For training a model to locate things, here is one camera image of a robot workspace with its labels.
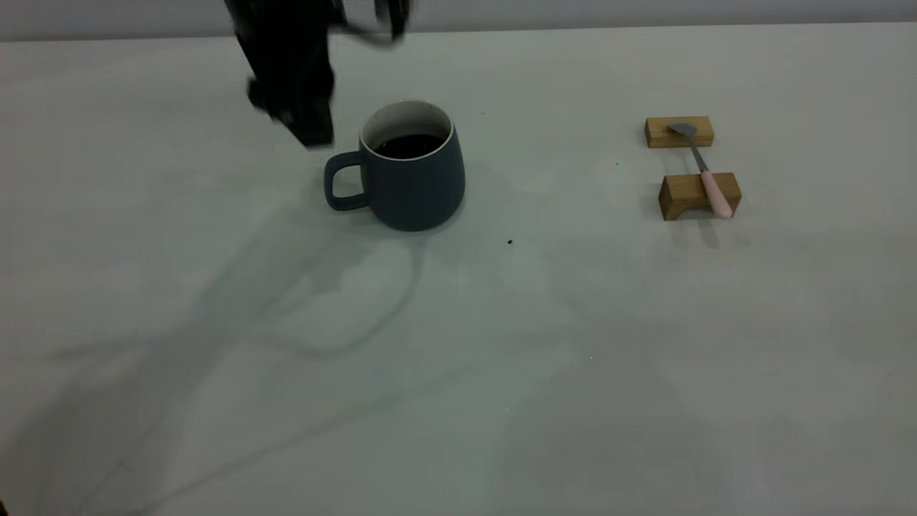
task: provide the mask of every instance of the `metal spoon head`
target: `metal spoon head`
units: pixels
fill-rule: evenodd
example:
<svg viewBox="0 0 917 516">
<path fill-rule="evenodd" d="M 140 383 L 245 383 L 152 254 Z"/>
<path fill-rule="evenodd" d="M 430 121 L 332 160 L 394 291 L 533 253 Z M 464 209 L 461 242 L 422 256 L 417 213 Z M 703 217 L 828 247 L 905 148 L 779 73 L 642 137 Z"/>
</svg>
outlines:
<svg viewBox="0 0 917 516">
<path fill-rule="evenodd" d="M 693 124 L 669 124 L 668 128 L 688 138 L 694 138 L 694 135 L 697 134 L 697 126 Z"/>
</svg>

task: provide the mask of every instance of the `table surface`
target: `table surface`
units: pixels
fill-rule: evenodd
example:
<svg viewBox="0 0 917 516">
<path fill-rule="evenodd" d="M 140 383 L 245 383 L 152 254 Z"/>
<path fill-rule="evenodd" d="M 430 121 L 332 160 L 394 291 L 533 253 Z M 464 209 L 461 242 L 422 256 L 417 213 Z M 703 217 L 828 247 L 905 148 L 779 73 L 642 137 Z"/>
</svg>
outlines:
<svg viewBox="0 0 917 516">
<path fill-rule="evenodd" d="M 917 24 L 333 38 L 337 146 L 308 152 L 232 39 L 0 45 L 0 497 L 913 514 L 914 49 Z M 328 157 L 417 97 L 456 121 L 461 211 L 329 209 Z M 643 121 L 684 115 L 734 219 L 661 218 L 694 164 Z"/>
</svg>

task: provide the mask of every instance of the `dark gray mug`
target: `dark gray mug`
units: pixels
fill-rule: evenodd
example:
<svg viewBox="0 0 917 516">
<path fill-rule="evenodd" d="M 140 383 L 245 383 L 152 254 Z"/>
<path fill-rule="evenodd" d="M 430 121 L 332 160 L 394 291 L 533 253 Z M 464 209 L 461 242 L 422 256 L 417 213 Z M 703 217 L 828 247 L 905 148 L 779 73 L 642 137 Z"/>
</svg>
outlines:
<svg viewBox="0 0 917 516">
<path fill-rule="evenodd" d="M 409 159 L 383 156 L 385 143 L 411 135 L 443 140 L 438 148 Z M 363 193 L 336 197 L 335 174 L 359 166 Z M 445 111 L 409 100 L 383 107 L 359 133 L 359 151 L 339 154 L 325 166 L 325 199 L 338 211 L 370 207 L 376 217 L 397 230 L 429 230 L 459 209 L 465 195 L 465 164 L 459 135 Z"/>
</svg>

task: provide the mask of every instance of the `dark liquid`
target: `dark liquid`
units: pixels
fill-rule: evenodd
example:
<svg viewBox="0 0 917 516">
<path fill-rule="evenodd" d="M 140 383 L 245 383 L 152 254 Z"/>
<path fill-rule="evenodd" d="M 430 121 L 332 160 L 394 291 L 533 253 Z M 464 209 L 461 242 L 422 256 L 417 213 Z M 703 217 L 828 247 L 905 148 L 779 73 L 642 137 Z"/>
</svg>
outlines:
<svg viewBox="0 0 917 516">
<path fill-rule="evenodd" d="M 412 134 L 394 140 L 388 140 L 376 149 L 378 154 L 394 160 L 410 160 L 425 156 L 442 146 L 443 140 L 437 136 Z"/>
</svg>

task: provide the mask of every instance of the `pink spoon handle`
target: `pink spoon handle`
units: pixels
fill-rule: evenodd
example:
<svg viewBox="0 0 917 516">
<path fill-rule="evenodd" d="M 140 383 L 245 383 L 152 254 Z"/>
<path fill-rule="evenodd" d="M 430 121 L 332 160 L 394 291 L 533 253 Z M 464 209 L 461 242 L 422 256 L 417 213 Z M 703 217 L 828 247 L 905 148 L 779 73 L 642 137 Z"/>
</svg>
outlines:
<svg viewBox="0 0 917 516">
<path fill-rule="evenodd" d="M 707 190 L 707 198 L 710 199 L 713 213 L 720 219 L 731 219 L 733 217 L 733 209 L 726 202 L 726 197 L 723 196 L 723 192 L 720 191 L 716 180 L 713 179 L 713 174 L 710 174 L 709 170 L 701 172 L 701 181 L 703 181 L 704 189 Z"/>
</svg>

